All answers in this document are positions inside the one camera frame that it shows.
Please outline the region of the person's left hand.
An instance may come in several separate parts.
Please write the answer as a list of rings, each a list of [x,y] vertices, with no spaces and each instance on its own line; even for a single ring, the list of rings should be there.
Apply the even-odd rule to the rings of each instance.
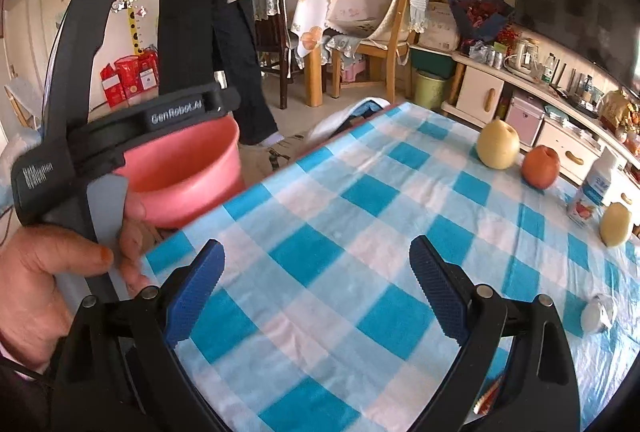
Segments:
[[[65,228],[22,227],[1,251],[1,345],[17,363],[34,371],[47,369],[58,340],[70,332],[73,316],[55,276],[93,277],[116,265],[130,296],[150,284],[142,274],[142,256],[154,246],[145,207],[129,194],[119,232],[122,256]]]

